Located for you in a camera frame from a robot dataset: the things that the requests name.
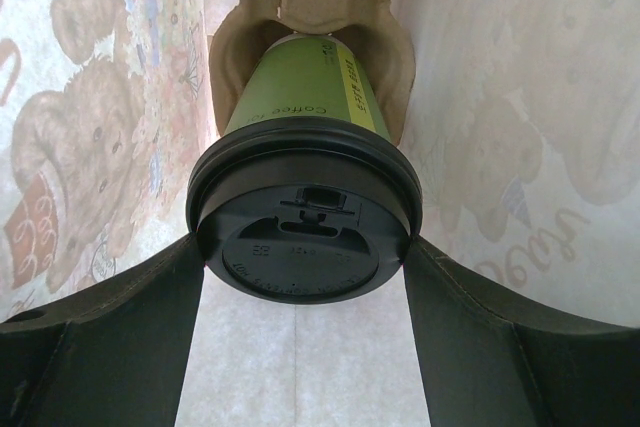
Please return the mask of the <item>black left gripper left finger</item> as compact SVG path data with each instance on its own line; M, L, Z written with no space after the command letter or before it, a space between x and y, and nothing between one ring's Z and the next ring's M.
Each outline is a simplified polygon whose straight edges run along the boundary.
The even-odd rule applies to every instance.
M1 324L4 426L172 426L204 278L188 234Z

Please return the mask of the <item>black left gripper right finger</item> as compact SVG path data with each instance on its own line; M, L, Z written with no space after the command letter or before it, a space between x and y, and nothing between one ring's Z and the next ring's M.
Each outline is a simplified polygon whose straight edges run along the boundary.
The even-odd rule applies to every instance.
M638 329L535 302L422 238L404 277L431 425L638 425Z

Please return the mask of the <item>black plastic cup lid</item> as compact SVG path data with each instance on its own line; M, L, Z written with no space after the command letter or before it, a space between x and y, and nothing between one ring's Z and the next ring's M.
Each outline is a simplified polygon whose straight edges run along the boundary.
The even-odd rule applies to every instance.
M287 304L365 295L402 266L422 221L418 176L362 128L253 126L196 162L186 217L206 266Z

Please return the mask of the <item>cream printed paper bag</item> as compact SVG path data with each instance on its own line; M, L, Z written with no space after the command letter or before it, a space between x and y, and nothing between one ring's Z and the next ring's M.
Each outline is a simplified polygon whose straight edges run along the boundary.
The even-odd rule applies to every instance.
M127 198L115 259L107 225L58 290L1 245L1 315L90 287L175 240L195 146L165 152L169 123L200 113L181 68L236 0L146 0L162 40L144 65L150 172ZM423 183L424 235L520 294L614 324L639 323L639 0L395 0L417 80L401 146ZM178 413L182 426L425 426L399 280L340 306L251 300L213 277Z

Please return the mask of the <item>green paper coffee cup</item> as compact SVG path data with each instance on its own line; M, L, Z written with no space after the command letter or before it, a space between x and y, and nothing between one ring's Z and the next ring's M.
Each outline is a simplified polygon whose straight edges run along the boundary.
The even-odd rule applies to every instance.
M332 36L292 34L272 45L255 67L224 132L294 117L346 121L391 139L364 67Z

